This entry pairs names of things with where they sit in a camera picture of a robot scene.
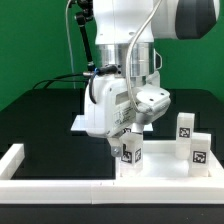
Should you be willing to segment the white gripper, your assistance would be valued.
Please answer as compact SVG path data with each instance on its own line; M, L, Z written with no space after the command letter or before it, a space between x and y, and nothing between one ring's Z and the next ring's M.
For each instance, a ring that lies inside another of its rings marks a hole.
M143 124L134 123L136 113L128 98L126 80L114 75L100 76L94 73L90 78L85 91L84 116L87 134L109 138L113 157L122 155L122 143L112 136L132 123L132 133L144 132Z

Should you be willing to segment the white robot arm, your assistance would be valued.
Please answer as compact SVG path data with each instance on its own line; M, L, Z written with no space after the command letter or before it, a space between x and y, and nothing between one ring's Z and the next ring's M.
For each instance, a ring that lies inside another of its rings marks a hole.
M170 94L149 79L162 66L156 39L200 39L216 24L220 0L93 0L101 66L85 93L85 129L111 154L133 153L144 126L161 117Z

